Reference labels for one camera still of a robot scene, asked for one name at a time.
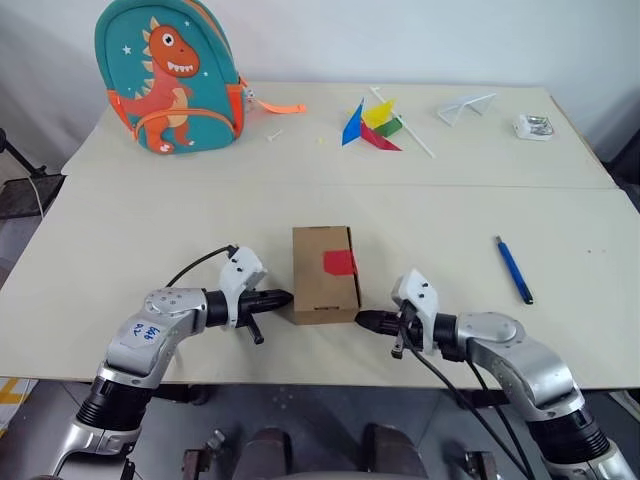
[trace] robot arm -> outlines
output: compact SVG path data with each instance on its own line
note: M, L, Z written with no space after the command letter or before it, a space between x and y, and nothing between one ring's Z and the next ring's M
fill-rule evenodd
M117 331L98 368L91 393L69 426L52 474L75 452L130 453L140 435L146 405L160 385L178 344L205 327L247 327L256 344L264 339L253 314L275 310L293 299L283 290L252 291L266 270L240 247L220 274L220 290L162 288Z
M528 337L520 322L493 312L437 313L437 293L417 270L398 280L392 299L398 314L361 312L356 321L395 335L394 357L401 357L405 347L399 333L403 327L426 353L439 349L446 360L469 360L490 372L527 422L553 478L635 480L616 444L588 411L567 365Z

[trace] white table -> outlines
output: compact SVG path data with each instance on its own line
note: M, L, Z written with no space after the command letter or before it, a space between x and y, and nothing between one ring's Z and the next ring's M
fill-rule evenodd
M385 87L435 160L402 132L394 141L404 152L339 146L346 110L362 96L374 104L365 86L255 90L304 101L309 113L253 112L237 144L182 157L145 152L105 113L0 291L0 374L90 379L144 295L194 258L244 244L270 270L265 288L291 290L291 228L350 225L365 308L391 308L395 279L416 266L442 311L512 315L565 358L582 387L640 385L640 217L543 90L489 89L498 97L487 115L465 114L451 129L435 106L487 89ZM520 111L548 115L558 136L514 139L505 122ZM496 234L533 306L519 299ZM180 284L213 289L220 265L203 264ZM441 386L408 356L393 360L391 337L356 325L297 327L290 316L260 315L259 347L244 331L187 339L165 380ZM434 361L456 385L476 387L464 366Z

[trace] teal backpack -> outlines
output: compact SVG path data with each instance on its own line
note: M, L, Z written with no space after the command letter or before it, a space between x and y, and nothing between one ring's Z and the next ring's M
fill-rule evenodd
M109 103L140 145L188 153L242 132L245 84L197 0L116 0L98 20L95 48Z

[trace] green paper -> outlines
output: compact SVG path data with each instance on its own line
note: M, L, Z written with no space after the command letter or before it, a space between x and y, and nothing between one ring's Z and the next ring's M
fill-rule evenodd
M397 117L393 117L387 123L383 123L379 127L374 128L373 131L376 132L378 135L381 135L386 138L386 137L390 137L401 128L402 128L402 123L400 123L400 120L398 120Z

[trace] blue pen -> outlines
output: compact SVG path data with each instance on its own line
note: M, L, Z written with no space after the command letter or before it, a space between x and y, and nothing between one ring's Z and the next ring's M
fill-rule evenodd
M496 242L498 242L498 250L500 250L500 254L504 259L504 263L507 264L507 268L509 269L509 273L511 273L511 278L513 279L513 283L518 287L518 292L520 292L520 296L522 300L527 305L531 305L533 303L533 297L531 296L531 292L527 287L527 284L524 283L524 279L522 278L522 274L520 270L518 270L518 266L516 265L516 261L511 256L511 252L509 251L509 247L507 244L502 241L500 236L496 237Z

